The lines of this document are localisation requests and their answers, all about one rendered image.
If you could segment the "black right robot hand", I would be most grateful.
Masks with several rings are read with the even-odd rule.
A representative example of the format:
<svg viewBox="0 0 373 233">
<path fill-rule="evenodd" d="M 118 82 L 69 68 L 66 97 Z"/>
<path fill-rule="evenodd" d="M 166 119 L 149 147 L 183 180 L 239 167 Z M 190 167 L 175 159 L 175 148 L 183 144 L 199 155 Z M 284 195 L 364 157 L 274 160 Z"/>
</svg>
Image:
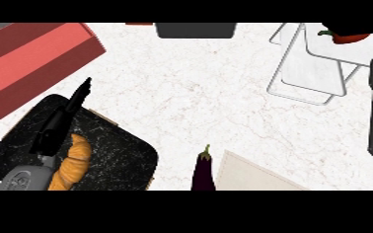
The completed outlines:
<svg viewBox="0 0 373 233">
<path fill-rule="evenodd" d="M 370 60 L 368 86 L 371 91 L 371 110 L 370 110 L 370 129 L 368 129 L 368 147 L 367 151 L 373 156 L 373 58 Z"/>
</svg>

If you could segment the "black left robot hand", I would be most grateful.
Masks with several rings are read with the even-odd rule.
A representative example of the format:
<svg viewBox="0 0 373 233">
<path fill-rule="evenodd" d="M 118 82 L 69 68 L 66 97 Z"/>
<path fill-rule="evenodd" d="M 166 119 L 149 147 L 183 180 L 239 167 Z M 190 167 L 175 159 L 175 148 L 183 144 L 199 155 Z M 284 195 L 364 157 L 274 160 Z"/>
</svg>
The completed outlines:
<svg viewBox="0 0 373 233">
<path fill-rule="evenodd" d="M 37 133 L 31 154 L 54 156 L 60 150 L 62 143 L 69 130 L 72 118 L 81 108 L 81 104 L 90 94 L 90 81 L 87 78 L 78 86 L 74 94 L 63 106 L 59 106 L 48 116 L 43 127 Z"/>
</svg>

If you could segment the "beige placemat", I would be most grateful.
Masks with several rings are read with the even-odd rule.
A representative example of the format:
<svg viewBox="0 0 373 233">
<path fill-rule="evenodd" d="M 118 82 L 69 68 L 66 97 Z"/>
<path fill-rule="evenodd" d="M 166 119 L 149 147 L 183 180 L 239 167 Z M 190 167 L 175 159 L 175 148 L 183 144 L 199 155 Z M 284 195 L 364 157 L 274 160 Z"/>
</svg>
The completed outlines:
<svg viewBox="0 0 373 233">
<path fill-rule="evenodd" d="M 224 151 L 215 185 L 221 191 L 306 190 L 305 187 L 230 151 Z"/>
</svg>

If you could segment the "orange croissant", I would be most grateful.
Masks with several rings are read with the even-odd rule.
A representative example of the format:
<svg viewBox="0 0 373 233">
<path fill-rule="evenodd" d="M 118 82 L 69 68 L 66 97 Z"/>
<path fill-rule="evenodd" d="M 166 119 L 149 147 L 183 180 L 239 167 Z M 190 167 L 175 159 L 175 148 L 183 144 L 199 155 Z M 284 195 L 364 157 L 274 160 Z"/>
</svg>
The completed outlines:
<svg viewBox="0 0 373 233">
<path fill-rule="evenodd" d="M 90 165 L 90 156 L 91 147 L 87 139 L 81 135 L 72 134 L 66 157 L 53 174 L 50 191 L 68 191 L 72 185 L 81 181 Z"/>
</svg>

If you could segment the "black marble cutting board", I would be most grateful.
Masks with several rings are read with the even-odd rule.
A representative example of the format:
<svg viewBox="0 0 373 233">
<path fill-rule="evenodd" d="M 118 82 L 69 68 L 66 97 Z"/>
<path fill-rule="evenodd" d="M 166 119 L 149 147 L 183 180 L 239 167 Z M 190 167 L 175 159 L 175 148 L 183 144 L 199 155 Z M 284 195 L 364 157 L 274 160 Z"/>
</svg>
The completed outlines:
<svg viewBox="0 0 373 233">
<path fill-rule="evenodd" d="M 47 117 L 65 104 L 63 96 L 45 96 L 0 140 L 0 180 L 16 166 L 43 165 L 29 149 Z M 152 145 L 85 108 L 74 116 L 68 133 L 81 135 L 91 146 L 88 171 L 72 190 L 143 191 L 159 159 Z"/>
</svg>

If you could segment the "red striped box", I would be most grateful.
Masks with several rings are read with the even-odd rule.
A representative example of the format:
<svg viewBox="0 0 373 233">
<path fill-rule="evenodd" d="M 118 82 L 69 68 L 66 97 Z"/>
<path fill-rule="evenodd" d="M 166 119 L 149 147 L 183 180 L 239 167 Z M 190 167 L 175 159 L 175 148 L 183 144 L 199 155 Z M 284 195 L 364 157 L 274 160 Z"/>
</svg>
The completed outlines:
<svg viewBox="0 0 373 233">
<path fill-rule="evenodd" d="M 85 23 L 0 23 L 0 119 L 103 53 Z"/>
</svg>

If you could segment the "dark purple eggplant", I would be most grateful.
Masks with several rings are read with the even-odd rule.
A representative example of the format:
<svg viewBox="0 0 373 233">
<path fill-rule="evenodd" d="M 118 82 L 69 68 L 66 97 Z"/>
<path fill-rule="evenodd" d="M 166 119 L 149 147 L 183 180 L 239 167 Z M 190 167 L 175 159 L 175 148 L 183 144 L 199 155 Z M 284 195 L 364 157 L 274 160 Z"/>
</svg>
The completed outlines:
<svg viewBox="0 0 373 233">
<path fill-rule="evenodd" d="M 208 152 L 209 146 L 205 146 L 203 151 L 196 156 L 196 163 L 191 175 L 190 189 L 193 191 L 214 191 L 215 184 L 211 173 L 212 158 Z"/>
</svg>

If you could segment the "dark grey appliance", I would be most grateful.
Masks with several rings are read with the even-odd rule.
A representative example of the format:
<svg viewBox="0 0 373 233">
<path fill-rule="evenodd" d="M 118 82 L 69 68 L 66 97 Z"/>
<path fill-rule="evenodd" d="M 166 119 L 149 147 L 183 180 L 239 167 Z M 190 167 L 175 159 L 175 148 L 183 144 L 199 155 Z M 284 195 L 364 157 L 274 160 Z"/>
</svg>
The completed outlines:
<svg viewBox="0 0 373 233">
<path fill-rule="evenodd" d="M 234 23 L 158 23 L 160 39 L 230 39 Z"/>
</svg>

